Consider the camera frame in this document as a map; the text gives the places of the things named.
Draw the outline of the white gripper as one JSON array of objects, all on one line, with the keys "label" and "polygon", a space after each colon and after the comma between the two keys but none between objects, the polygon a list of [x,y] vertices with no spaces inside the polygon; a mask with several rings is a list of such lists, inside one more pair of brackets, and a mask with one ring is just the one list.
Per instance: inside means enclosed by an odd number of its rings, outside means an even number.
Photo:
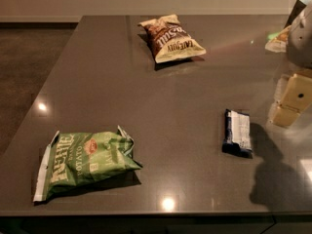
[{"label": "white gripper", "polygon": [[[290,33],[287,55],[297,66],[312,68],[312,1],[296,1],[287,20]],[[268,119],[288,128],[312,103],[312,78],[295,73],[282,75],[276,85]]]}]

